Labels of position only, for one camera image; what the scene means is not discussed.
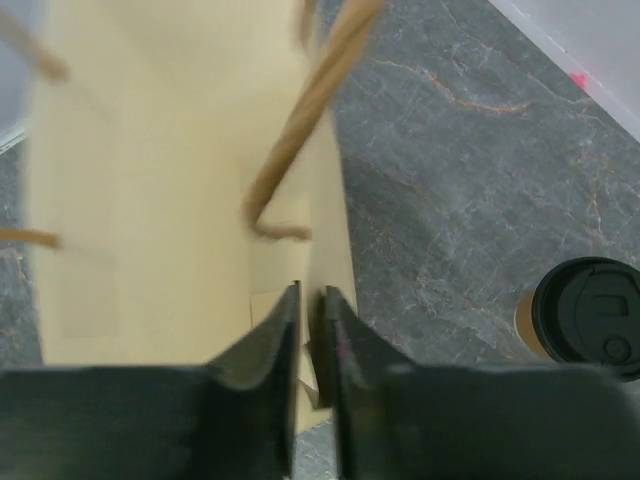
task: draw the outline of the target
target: black plastic lid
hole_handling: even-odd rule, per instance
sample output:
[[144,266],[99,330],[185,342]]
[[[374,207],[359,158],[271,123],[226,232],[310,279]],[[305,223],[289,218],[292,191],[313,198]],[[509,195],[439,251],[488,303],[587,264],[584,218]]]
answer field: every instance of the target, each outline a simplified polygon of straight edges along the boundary
[[624,380],[640,378],[640,272],[607,258],[561,263],[533,297],[533,326],[560,362],[611,367]]

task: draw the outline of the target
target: bag handle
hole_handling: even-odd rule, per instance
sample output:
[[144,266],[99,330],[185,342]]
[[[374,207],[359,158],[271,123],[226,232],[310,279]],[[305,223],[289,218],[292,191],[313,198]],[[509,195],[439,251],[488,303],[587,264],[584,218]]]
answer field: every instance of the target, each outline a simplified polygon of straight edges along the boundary
[[5,9],[0,8],[0,39],[33,63],[52,81],[69,78],[69,67]]
[[[306,45],[311,37],[316,0],[302,1],[299,35],[302,44]],[[340,10],[306,88],[245,197],[243,215],[249,230],[256,235],[273,240],[311,238],[307,227],[268,225],[260,222],[260,216],[313,133],[336,90],[361,57],[369,31],[383,6],[384,0],[346,0]],[[51,80],[68,79],[67,64],[2,9],[0,39],[30,59]],[[0,240],[23,241],[54,249],[62,246],[56,234],[21,228],[0,227]]]
[[[311,35],[315,0],[303,0],[300,36],[306,44]],[[336,19],[320,59],[307,86],[287,119],[280,138],[253,180],[242,213],[249,230],[272,240],[308,240],[311,231],[302,226],[268,225],[260,217],[320,121],[327,105],[361,57],[371,27],[384,6],[384,0],[346,0]]]

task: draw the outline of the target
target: white wall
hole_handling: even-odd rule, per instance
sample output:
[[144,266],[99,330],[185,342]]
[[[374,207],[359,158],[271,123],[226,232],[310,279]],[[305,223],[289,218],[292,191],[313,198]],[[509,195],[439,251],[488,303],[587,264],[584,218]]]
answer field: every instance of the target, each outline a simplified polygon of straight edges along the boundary
[[[0,0],[0,7],[32,29],[37,25],[34,0]],[[25,61],[0,42],[0,150],[21,134],[27,74]]]
[[490,0],[640,140],[640,0]]

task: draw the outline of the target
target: kraft paper bag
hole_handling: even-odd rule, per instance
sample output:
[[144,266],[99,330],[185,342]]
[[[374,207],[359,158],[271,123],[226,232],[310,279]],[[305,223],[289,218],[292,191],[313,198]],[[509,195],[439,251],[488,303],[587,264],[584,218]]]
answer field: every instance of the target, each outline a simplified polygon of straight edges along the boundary
[[[247,232],[241,201],[303,87],[316,49],[299,0],[55,0],[41,40],[69,77],[34,76],[24,163],[26,227],[49,365],[200,364],[301,281],[355,306],[339,152],[325,115],[265,220],[311,242]],[[298,430],[326,419],[302,351]]]

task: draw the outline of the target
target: gray marble surface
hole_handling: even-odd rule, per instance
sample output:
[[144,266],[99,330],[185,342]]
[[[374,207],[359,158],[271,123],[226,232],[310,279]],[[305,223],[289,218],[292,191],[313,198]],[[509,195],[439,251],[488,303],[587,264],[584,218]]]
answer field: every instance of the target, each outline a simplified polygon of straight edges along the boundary
[[[638,266],[640,147],[486,0],[389,2],[335,114],[360,313],[415,360],[531,360],[513,312],[550,268]],[[18,159],[0,157],[2,225]],[[0,267],[0,366],[37,363],[22,248]],[[335,478],[331,435],[300,437],[297,478]]]

